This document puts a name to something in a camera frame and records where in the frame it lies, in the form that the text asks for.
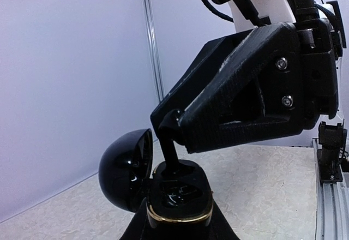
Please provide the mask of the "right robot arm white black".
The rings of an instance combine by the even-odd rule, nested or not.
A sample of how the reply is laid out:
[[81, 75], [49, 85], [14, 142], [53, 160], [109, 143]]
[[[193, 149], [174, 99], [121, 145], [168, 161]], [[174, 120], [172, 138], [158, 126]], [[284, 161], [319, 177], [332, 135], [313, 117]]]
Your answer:
[[[261, 18], [271, 21], [286, 20], [286, 0], [251, 0]], [[203, 45], [238, 31], [251, 29], [233, 3], [216, 5], [219, 11], [232, 15], [235, 24], [212, 14], [201, 0], [151, 0], [153, 28], [157, 40], [158, 67], [161, 71], [162, 91], [165, 97], [188, 69]], [[256, 142], [256, 145], [311, 146], [318, 136], [317, 126], [296, 136]]]

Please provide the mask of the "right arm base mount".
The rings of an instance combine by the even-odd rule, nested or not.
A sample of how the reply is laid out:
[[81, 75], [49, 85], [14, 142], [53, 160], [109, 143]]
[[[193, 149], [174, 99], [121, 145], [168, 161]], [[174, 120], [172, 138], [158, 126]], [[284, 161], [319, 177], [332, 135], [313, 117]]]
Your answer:
[[347, 129], [341, 123], [328, 125], [321, 122], [318, 127], [317, 150], [318, 168], [321, 184], [342, 182], [341, 162], [344, 159]]

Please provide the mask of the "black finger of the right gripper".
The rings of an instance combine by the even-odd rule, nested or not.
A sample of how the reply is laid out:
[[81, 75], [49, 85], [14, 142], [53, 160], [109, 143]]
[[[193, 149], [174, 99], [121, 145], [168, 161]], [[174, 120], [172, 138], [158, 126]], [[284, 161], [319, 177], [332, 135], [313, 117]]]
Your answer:
[[155, 131], [260, 131], [261, 119], [221, 122], [220, 117], [262, 70], [262, 30], [209, 41], [151, 114]]

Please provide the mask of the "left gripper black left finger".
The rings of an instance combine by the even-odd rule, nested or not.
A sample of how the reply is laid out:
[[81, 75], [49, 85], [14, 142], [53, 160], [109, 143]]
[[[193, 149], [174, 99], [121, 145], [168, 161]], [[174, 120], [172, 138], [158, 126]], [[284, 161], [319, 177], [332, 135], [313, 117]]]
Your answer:
[[152, 239], [151, 227], [147, 218], [147, 201], [143, 199], [140, 208], [133, 216], [130, 224], [120, 237], [120, 240]]

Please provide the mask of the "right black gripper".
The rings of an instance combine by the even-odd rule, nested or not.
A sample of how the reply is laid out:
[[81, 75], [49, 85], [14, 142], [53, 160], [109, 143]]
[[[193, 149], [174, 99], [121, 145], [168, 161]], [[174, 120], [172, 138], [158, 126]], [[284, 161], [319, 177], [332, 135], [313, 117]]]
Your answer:
[[180, 118], [187, 151], [298, 135], [303, 125], [314, 127], [320, 115], [333, 119], [339, 107], [339, 59], [332, 29], [319, 17], [296, 28], [277, 23], [252, 30]]

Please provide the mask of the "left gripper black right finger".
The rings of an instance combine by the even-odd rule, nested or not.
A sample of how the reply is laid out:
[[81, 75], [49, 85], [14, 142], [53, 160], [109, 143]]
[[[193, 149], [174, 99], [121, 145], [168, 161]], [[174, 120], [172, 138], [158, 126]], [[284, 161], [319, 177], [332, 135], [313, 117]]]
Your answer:
[[208, 224], [209, 240], [240, 240], [213, 200], [212, 213]]

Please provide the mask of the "glossy black earbud case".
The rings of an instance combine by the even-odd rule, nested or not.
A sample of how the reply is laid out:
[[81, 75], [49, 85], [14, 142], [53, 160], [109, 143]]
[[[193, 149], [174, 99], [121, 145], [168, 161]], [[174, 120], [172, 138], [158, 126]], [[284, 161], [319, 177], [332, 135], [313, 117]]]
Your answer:
[[203, 168], [180, 159], [171, 171], [164, 161], [156, 168], [152, 162], [150, 129], [121, 136], [101, 157], [98, 174], [101, 191], [113, 205], [133, 213], [144, 203], [152, 227], [208, 226], [214, 201]]

